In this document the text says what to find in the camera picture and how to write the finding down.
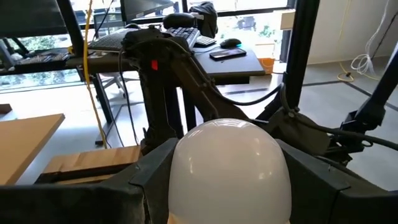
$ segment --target floor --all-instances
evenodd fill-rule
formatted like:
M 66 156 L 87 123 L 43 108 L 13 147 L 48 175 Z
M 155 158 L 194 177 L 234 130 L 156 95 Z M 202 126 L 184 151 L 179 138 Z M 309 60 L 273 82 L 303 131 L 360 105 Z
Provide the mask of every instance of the floor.
M 374 65 L 377 73 L 382 73 L 387 58 L 377 58 Z M 343 62 L 348 68 L 349 62 Z M 302 113 L 312 118 L 320 125 L 338 127 L 347 113 L 358 109 L 366 100 L 367 96 L 358 90 L 344 84 L 334 83 L 329 85 L 313 85 L 319 82 L 336 81 L 336 76 L 341 72 L 338 63 L 326 63 L 309 65 L 307 67 L 300 109 Z M 355 76 L 355 86 L 364 91 L 372 92 L 377 81 Z M 252 78 L 247 85 L 220 86 L 220 91 L 236 101 L 251 101 L 263 96 L 281 80 L 281 75 Z M 146 112 L 142 102 L 141 88 L 138 82 L 129 82 L 128 88 L 134 124 L 139 139 L 143 137 L 142 129 L 147 127 Z M 136 144 L 132 135 L 132 128 L 128 118 L 125 99 L 117 88 L 107 89 L 108 98 L 112 105 L 125 105 L 116 118 L 118 129 L 124 145 Z M 272 99 L 268 99 L 254 106 L 241 107 L 251 118 L 255 118 Z M 94 141 L 98 135 L 91 101 L 84 86 L 72 86 L 66 88 L 54 88 L 49 90 L 35 90 L 18 93 L 0 94 L 0 103 L 10 103 L 18 118 L 28 118 L 54 113 L 64 113 L 65 121 L 51 140 L 31 163 L 18 184 L 31 184 L 43 171 L 49 160 L 59 154 L 92 151 L 101 149 L 95 147 Z M 398 111 L 392 108 L 398 107 L 398 89 L 389 99 L 391 106 L 386 107 L 386 116 L 383 125 L 375 131 L 368 132 L 380 138 L 396 142 L 398 136 Z M 99 114 L 102 111 L 96 102 Z M 198 123 L 203 122 L 197 113 Z M 112 147 L 120 146 L 120 141 L 115 130 L 108 136 L 108 142 Z M 398 190 L 398 152 L 382 146 L 373 146 L 365 149 L 362 153 L 352 154 L 354 158 L 348 167 L 368 181 L 386 190 Z

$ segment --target computer monitor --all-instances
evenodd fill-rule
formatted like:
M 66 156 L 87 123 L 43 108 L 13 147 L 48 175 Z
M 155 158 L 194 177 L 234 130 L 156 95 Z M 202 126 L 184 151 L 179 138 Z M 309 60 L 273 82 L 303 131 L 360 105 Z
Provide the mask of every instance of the computer monitor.
M 56 0 L 0 0 L 0 37 L 67 33 Z
M 146 16 L 174 4 L 168 0 L 121 0 L 120 3 L 124 22 Z

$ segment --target computer mouse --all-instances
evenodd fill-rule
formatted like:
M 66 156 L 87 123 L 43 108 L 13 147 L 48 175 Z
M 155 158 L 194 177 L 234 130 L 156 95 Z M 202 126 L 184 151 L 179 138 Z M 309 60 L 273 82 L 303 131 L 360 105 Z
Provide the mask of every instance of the computer mouse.
M 230 38 L 230 39 L 226 39 L 224 41 L 222 41 L 222 43 L 220 43 L 220 47 L 223 49 L 228 49 L 231 47 L 236 47 L 237 45 L 242 44 L 242 42 L 236 38 Z

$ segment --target white wall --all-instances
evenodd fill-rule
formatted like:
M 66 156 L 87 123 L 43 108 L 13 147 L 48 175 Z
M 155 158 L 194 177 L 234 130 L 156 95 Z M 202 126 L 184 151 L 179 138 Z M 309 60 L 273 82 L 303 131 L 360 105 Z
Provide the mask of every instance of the white wall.
M 364 53 L 366 42 L 376 31 L 387 0 L 352 0 L 348 11 L 340 52 L 338 38 L 348 0 L 321 0 L 308 63 L 352 60 Z M 398 11 L 398 0 L 390 0 L 386 20 L 371 47 L 376 49 L 384 31 Z M 392 24 L 377 56 L 390 55 L 398 41 L 398 18 Z

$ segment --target yellow cable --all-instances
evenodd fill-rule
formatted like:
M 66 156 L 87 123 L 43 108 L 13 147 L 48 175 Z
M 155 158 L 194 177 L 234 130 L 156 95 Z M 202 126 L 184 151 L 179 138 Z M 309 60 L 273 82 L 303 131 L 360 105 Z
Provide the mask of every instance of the yellow cable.
M 102 142 L 104 144 L 104 148 L 107 149 L 107 143 L 106 143 L 106 138 L 105 138 L 105 133 L 104 130 L 102 129 L 102 124 L 101 124 L 101 120 L 100 120 L 100 116 L 98 116 L 98 111 L 97 108 L 95 106 L 95 101 L 93 98 L 93 94 L 91 92 L 90 89 L 90 76 L 88 74 L 88 29 L 90 27 L 90 17 L 91 17 L 91 7 L 93 5 L 93 0 L 90 0 L 90 4 L 88 6 L 88 13 L 87 13 L 87 19 L 86 19 L 86 27 L 85 27 L 85 42 L 84 42 L 84 46 L 83 46 L 83 71 L 85 74 L 85 80 L 86 80 L 86 87 L 88 90 L 88 93 L 90 94 L 90 99 L 91 99 L 91 104 L 93 105 L 93 109 L 95 112 L 95 117 L 97 119 L 97 123 L 98 123 L 98 129 L 99 132 L 101 133 L 101 138 L 102 138 Z
M 340 54 L 341 39 L 342 39 L 343 33 L 344 33 L 344 26 L 345 26 L 346 19 L 347 19 L 347 13 L 348 13 L 349 9 L 351 8 L 351 2 L 352 2 L 352 0 L 347 0 L 346 9 L 345 9 L 344 15 L 343 15 L 343 21 L 341 22 L 340 35 L 339 35 L 338 42 L 337 42 L 337 51 L 338 51 L 339 54 Z M 347 71 L 347 70 L 345 70 L 345 68 L 344 68 L 344 66 L 343 66 L 343 64 L 341 62 L 339 62 L 339 64 L 340 64 L 340 67 L 341 67 L 343 72 L 337 75 L 337 79 L 339 79 L 340 81 L 343 81 L 343 82 L 353 82 L 353 81 L 355 81 L 354 76 L 353 76 L 353 72 L 355 72 L 355 71 Z M 342 78 L 341 77 L 342 75 L 345 75 L 346 77 L 349 77 L 349 79 Z M 363 74 L 363 75 L 365 77 L 370 78 L 370 79 L 373 79 L 373 80 L 376 80 L 376 81 L 380 81 L 380 79 L 374 78 L 374 77 L 372 77 L 370 75 L 367 75 L 367 74 Z

